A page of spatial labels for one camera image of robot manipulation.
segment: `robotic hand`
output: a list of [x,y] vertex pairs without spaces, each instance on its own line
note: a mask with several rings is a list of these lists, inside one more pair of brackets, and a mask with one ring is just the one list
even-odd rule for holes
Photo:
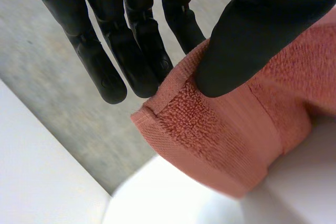
[[[62,26],[103,99],[123,101],[127,89],[105,53],[88,16],[85,0],[42,0]],[[188,53],[205,38],[191,0],[162,0],[165,18],[182,49]],[[134,93],[154,95],[173,65],[153,18],[153,0],[88,0],[103,36]],[[130,28],[124,17],[124,3]]]
[[[153,19],[153,0],[88,0],[133,91],[155,94],[172,69]],[[43,0],[62,25],[102,97],[121,102],[126,87],[103,51],[84,0]],[[185,53],[204,40],[190,0],[162,0],[166,20]],[[324,16],[336,0],[232,0],[215,26],[195,75],[200,91],[217,97],[251,78],[271,57]]]

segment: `salmon towel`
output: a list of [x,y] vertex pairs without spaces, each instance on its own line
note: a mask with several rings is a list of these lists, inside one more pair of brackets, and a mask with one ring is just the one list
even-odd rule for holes
[[219,98],[202,95],[193,80],[207,45],[191,51],[131,119],[185,174],[242,197],[310,133],[308,107],[336,115],[336,8]]

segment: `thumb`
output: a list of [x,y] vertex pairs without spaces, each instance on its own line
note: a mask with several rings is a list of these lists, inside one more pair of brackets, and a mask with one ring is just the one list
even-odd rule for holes
[[232,0],[216,24],[196,71],[198,89],[207,97],[234,90],[326,14],[334,3],[330,0],[292,14]]

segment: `gray floor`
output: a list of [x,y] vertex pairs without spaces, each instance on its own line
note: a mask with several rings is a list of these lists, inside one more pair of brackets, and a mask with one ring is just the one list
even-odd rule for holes
[[[176,64],[183,52],[164,20],[160,2],[155,0],[154,15]],[[207,37],[228,2],[192,0],[191,8]],[[129,92],[122,104],[105,103],[40,0],[0,0],[0,6],[0,78],[112,193],[154,155],[130,121],[130,114],[144,100]],[[103,46],[114,62],[107,45]]]

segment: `white table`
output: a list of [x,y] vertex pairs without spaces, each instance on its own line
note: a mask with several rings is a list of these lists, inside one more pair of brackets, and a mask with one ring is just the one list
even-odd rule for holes
[[103,224],[112,223],[335,224],[336,120],[321,120],[241,201],[200,185],[155,157],[113,195]]

